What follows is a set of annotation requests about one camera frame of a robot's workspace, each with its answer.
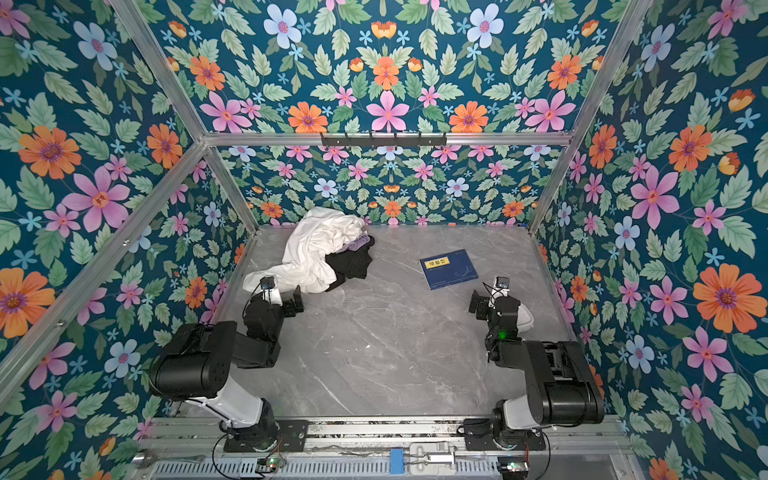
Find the black cloth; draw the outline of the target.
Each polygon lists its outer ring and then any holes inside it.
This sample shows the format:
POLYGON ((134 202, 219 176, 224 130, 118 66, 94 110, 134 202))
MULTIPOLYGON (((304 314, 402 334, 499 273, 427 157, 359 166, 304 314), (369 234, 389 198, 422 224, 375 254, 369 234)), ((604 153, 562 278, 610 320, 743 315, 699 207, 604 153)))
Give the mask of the black cloth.
POLYGON ((375 243, 376 240, 372 237, 370 243, 358 251, 343 250, 327 255, 325 262, 334 271, 335 280, 327 287, 326 292, 338 288, 348 279, 365 279, 373 261, 370 250, 375 243))

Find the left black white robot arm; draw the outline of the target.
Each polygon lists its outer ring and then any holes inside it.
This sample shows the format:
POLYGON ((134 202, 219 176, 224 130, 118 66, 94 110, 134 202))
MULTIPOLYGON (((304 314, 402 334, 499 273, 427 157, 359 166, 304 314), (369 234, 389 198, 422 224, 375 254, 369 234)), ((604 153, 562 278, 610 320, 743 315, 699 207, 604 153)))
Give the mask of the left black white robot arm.
POLYGON ((249 393, 230 374, 233 367, 276 365, 284 320, 304 311, 300 288, 284 300, 277 295, 275 289, 252 294, 242 312, 246 333, 235 321, 180 327, 150 370, 153 394, 197 405, 219 419, 227 453, 304 450, 309 422, 278 421, 268 400, 249 393))

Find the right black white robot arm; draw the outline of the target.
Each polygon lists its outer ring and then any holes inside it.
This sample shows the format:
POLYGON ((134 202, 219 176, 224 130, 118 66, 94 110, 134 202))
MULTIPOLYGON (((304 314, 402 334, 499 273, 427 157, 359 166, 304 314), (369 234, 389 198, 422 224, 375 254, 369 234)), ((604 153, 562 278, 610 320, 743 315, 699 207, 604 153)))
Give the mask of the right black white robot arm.
POLYGON ((576 342, 524 339, 520 321, 527 308, 500 292, 473 292, 468 312, 487 326, 487 361, 520 372, 524 383, 523 394, 497 402, 485 423, 464 422, 468 448, 488 438, 503 450, 519 449, 531 444, 546 427, 603 422, 603 394, 576 342))

